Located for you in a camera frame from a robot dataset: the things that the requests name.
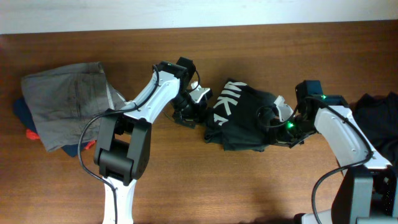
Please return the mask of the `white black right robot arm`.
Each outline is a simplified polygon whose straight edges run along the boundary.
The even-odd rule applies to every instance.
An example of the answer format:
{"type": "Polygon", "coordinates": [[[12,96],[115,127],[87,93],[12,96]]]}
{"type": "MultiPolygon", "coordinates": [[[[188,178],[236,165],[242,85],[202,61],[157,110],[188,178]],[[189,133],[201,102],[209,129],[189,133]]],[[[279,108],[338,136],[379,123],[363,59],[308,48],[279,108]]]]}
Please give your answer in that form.
{"type": "Polygon", "coordinates": [[[278,96],[270,110],[276,117],[267,130],[275,146],[292,148],[313,134],[321,134],[339,167],[321,176],[312,190],[311,213],[299,213],[294,222],[397,223],[397,168],[376,151],[354,120],[341,95],[325,95],[318,80],[295,87],[297,105],[291,108],[278,96]],[[342,173],[343,181],[329,210],[316,208],[316,192],[328,177],[342,173]]]}

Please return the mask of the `dark green t-shirt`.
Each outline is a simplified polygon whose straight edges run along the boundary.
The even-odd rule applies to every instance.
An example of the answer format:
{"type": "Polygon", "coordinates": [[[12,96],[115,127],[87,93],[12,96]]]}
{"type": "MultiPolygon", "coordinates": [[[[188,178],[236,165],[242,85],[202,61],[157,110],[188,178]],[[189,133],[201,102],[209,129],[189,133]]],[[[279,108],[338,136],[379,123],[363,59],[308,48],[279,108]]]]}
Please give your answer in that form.
{"type": "Polygon", "coordinates": [[[204,141],[220,144],[224,151],[264,151],[270,141],[258,121],[258,109],[272,106],[275,100],[272,93],[227,79],[216,103],[210,108],[204,141]]]}

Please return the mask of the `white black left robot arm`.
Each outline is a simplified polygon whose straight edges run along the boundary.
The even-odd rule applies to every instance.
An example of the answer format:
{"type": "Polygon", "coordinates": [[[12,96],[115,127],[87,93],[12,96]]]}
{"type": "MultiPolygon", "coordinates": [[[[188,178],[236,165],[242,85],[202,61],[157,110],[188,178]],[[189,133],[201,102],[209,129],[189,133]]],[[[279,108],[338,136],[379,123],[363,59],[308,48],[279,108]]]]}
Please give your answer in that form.
{"type": "Polygon", "coordinates": [[[179,125],[194,128],[204,121],[212,92],[191,81],[195,74],[188,58],[160,62],[132,102],[101,119],[94,163],[105,187],[104,223],[133,222],[134,189],[149,163],[152,125],[164,107],[172,105],[179,125]]]}

